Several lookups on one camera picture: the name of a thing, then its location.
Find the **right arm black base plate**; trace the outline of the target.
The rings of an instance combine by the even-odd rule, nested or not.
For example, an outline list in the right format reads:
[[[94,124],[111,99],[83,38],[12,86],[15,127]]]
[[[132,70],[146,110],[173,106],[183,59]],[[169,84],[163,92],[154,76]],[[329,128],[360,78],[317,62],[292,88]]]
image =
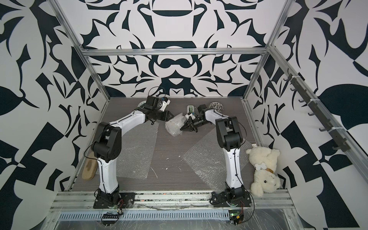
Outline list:
[[[215,208],[247,208],[253,203],[250,194],[241,188],[226,189],[220,193],[212,192],[209,202]]]

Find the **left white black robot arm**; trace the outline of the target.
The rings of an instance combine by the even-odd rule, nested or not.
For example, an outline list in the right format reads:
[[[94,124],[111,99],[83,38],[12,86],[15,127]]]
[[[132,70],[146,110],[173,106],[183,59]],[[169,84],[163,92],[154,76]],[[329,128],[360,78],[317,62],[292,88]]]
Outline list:
[[[101,122],[91,146],[98,163],[100,185],[98,194],[112,198],[119,193],[117,158],[122,150],[122,137],[147,121],[170,121],[174,115],[168,110],[139,107],[116,121]]]

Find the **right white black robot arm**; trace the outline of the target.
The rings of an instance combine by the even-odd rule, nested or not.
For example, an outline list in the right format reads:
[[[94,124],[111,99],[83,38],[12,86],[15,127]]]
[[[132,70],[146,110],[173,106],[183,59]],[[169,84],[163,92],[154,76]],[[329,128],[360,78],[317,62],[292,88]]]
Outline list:
[[[181,131],[195,131],[211,123],[216,126],[217,141],[225,154],[226,163],[226,189],[228,199],[236,199],[245,195],[245,187],[241,178],[240,150],[243,136],[237,117],[229,117],[214,108],[202,104],[198,107],[199,114],[194,117],[187,116],[187,121],[180,128]]]

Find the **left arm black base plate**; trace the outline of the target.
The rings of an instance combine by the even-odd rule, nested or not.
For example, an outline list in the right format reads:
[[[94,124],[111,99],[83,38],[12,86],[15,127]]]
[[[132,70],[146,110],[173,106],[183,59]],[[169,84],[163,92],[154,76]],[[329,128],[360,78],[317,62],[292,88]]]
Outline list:
[[[133,207],[136,193],[106,194],[100,191],[95,198],[93,209],[129,209]]]

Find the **yellow patterned bowl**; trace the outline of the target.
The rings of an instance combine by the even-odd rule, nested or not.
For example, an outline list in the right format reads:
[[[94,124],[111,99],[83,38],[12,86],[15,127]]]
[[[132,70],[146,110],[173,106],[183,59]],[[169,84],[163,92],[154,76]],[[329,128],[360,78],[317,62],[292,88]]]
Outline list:
[[[146,101],[142,101],[142,102],[140,102],[140,103],[138,104],[138,108],[143,107],[145,103],[146,103]]]

